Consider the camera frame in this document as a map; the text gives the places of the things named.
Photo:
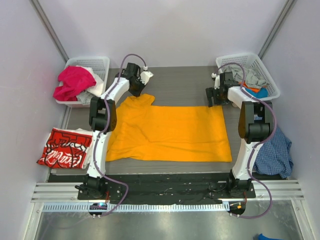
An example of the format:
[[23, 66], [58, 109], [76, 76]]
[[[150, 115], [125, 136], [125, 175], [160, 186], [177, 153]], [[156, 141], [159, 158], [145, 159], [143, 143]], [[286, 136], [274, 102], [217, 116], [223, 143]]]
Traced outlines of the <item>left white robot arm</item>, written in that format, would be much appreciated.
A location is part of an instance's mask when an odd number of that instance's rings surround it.
[[76, 185], [79, 200], [100, 200], [107, 194], [106, 156], [112, 131], [117, 125], [116, 104], [126, 93], [141, 95], [153, 74], [148, 67], [128, 63], [114, 78], [110, 87], [99, 97], [93, 97], [89, 108], [92, 129], [92, 155], [81, 185]]

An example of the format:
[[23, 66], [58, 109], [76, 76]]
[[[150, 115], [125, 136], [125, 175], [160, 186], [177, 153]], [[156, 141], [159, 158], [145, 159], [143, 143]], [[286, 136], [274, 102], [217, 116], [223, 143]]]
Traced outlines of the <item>pink t shirt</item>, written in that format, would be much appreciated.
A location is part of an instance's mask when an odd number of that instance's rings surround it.
[[77, 96], [96, 85], [94, 76], [81, 66], [68, 66], [58, 76], [61, 86], [55, 88], [53, 98], [62, 102], [75, 102]]

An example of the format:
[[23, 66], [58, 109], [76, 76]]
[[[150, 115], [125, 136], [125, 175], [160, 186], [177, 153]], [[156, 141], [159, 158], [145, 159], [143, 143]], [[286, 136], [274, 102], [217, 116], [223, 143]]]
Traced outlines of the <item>blue t shirt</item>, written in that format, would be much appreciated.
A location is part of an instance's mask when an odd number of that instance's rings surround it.
[[251, 94], [257, 99], [267, 98], [269, 96], [268, 90], [264, 87], [260, 88], [257, 92], [252, 91]]

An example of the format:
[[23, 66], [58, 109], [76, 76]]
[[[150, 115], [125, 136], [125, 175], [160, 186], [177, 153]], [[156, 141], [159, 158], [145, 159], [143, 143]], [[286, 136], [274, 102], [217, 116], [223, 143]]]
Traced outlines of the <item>blue checkered shirt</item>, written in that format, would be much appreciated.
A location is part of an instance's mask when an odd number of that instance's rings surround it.
[[279, 127], [272, 139], [260, 148], [254, 163], [254, 170], [260, 175], [279, 175], [282, 179], [292, 174], [294, 163], [290, 150], [292, 142]]

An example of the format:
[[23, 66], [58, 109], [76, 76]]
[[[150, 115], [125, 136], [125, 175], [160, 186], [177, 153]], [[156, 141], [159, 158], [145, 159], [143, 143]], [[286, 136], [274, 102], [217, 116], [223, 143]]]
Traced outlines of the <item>right white plastic basket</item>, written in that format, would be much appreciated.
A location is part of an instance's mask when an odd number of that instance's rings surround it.
[[268, 96], [262, 98], [261, 100], [271, 101], [280, 96], [280, 90], [278, 89], [275, 81], [263, 64], [262, 60], [255, 53], [246, 52], [219, 56], [216, 58], [215, 62], [218, 68], [225, 64], [238, 63], [247, 69], [254, 69], [255, 72], [259, 74], [267, 83], [266, 90], [268, 92]]

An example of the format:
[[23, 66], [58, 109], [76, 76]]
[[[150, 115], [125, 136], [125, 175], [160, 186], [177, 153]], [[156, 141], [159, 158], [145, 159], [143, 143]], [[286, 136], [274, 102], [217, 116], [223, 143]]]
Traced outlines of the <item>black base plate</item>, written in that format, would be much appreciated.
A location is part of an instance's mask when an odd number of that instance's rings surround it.
[[234, 187], [228, 189], [226, 173], [178, 173], [178, 174], [116, 174], [109, 179], [101, 180], [97, 192], [93, 190], [93, 181], [86, 175], [51, 174], [49, 183], [73, 184], [78, 190], [78, 199], [93, 200], [98, 197], [109, 197], [112, 201], [120, 200], [127, 194], [125, 201], [142, 204], [149, 200], [157, 204], [163, 197], [169, 205], [181, 204], [183, 201], [197, 201], [202, 198], [228, 199], [256, 197], [257, 187], [251, 181], [249, 189]]

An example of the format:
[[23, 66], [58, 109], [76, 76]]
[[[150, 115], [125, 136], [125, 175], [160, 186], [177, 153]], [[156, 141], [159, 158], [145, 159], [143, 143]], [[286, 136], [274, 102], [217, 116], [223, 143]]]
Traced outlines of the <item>red white printed t shirt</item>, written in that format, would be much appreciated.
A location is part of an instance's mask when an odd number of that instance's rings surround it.
[[51, 169], [85, 169], [93, 149], [93, 133], [53, 128], [37, 164]]

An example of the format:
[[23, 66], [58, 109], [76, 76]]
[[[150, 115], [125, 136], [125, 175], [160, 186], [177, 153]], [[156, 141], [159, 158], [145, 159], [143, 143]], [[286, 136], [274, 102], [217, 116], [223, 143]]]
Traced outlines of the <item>orange yellow t shirt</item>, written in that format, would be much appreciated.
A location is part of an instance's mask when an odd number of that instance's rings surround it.
[[232, 162], [221, 106], [157, 106], [155, 97], [128, 96], [116, 109], [106, 161]]

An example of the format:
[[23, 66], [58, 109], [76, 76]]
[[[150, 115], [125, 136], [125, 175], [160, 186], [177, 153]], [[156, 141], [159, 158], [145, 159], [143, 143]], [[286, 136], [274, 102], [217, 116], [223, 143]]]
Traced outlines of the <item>white plastic basket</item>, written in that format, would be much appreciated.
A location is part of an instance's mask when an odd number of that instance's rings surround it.
[[262, 60], [255, 53], [246, 52], [219, 56], [216, 58], [215, 62], [218, 68], [225, 64], [238, 63], [247, 69], [254, 69], [255, 72], [259, 74], [267, 83], [266, 90], [268, 92], [268, 96], [262, 98], [261, 100], [271, 101], [280, 96], [280, 90], [278, 89], [275, 81], [263, 64]]
[[[93, 57], [86, 56], [86, 57], [70, 58], [66, 62], [65, 68], [68, 66], [82, 66], [82, 67], [92, 68], [93, 72], [97, 74], [104, 81], [104, 90], [102, 92], [104, 93], [106, 90], [109, 65], [110, 65], [110, 59], [106, 56], [93, 56]], [[82, 105], [79, 101], [58, 101], [58, 100], [55, 100], [55, 101], [58, 104], [64, 104], [71, 108], [72, 107], [85, 108], [90, 106], [90, 104]]]

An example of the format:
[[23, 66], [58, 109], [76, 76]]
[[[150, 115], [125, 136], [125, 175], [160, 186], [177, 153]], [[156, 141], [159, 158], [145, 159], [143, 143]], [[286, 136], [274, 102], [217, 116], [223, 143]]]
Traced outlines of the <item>left white plastic basket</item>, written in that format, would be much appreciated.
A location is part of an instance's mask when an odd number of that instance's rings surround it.
[[[66, 62], [65, 68], [68, 66], [82, 66], [82, 67], [92, 68], [93, 72], [97, 74], [104, 81], [104, 90], [102, 92], [104, 93], [106, 90], [109, 65], [110, 65], [110, 59], [106, 56], [93, 56], [93, 57], [86, 56], [86, 57], [70, 58]], [[71, 108], [72, 107], [85, 108], [90, 106], [90, 104], [82, 105], [79, 101], [58, 101], [58, 100], [55, 100], [55, 101], [58, 104], [64, 104]]]

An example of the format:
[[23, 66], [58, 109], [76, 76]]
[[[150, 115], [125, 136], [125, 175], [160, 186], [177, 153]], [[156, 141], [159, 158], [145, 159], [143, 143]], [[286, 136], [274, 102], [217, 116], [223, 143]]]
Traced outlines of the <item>grey t shirt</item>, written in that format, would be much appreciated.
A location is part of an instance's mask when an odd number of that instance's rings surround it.
[[245, 83], [251, 88], [264, 88], [267, 86], [267, 81], [256, 72], [253, 68], [240, 67], [235, 64], [230, 64], [222, 68], [224, 72], [232, 72], [233, 79], [236, 82], [243, 81], [243, 70], [245, 72]]

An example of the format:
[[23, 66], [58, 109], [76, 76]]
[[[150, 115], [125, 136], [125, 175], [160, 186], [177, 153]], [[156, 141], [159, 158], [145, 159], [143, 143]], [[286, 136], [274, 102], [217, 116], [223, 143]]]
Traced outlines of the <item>white grey garment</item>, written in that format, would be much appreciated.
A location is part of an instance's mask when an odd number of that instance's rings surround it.
[[88, 89], [82, 91], [80, 94], [76, 96], [78, 102], [80, 102], [82, 105], [88, 105], [90, 104], [92, 97], [99, 97], [103, 94], [104, 81], [97, 74], [94, 73], [91, 67], [84, 67], [80, 65], [77, 65], [77, 67], [85, 69], [87, 72], [91, 74], [91, 76], [95, 80], [94, 86], [89, 87]]

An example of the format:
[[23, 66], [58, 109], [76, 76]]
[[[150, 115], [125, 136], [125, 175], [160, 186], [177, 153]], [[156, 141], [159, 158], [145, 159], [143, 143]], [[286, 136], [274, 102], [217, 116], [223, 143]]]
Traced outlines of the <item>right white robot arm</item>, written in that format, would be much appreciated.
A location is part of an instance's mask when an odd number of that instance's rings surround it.
[[240, 149], [225, 186], [226, 193], [236, 198], [250, 190], [257, 155], [264, 142], [275, 133], [272, 103], [250, 94], [242, 83], [234, 80], [231, 72], [213, 73], [211, 78], [214, 86], [205, 89], [208, 106], [233, 103], [240, 108], [238, 121]]

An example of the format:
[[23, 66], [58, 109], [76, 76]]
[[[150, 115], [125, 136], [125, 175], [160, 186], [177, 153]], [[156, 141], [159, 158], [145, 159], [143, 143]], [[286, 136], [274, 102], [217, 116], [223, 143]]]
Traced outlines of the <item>orange garment in basket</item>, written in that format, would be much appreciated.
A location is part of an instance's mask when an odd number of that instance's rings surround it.
[[246, 85], [245, 82], [239, 82], [239, 84], [245, 88], [246, 90], [250, 90], [251, 92], [254, 92], [254, 93], [258, 93], [261, 89], [260, 88], [255, 88], [255, 87], [249, 87]]

